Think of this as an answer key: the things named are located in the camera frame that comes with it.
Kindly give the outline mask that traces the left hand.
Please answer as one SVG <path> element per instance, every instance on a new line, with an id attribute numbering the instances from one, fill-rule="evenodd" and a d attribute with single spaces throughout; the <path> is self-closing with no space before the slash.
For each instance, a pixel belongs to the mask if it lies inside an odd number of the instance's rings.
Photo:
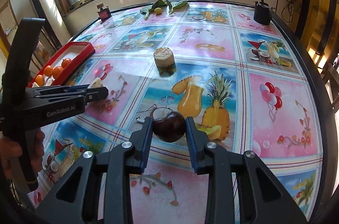
<path id="1" fill-rule="evenodd" d="M 31 154 L 31 165 L 34 172 L 40 172 L 42 170 L 42 161 L 44 156 L 43 140 L 45 134 L 40 129 L 36 132 L 34 152 Z M 1 133 L 1 163 L 3 172 L 7 180 L 13 178 L 13 171 L 11 169 L 10 159 L 17 158 L 22 155 L 22 149 L 20 145 L 11 141 L 3 136 Z"/>

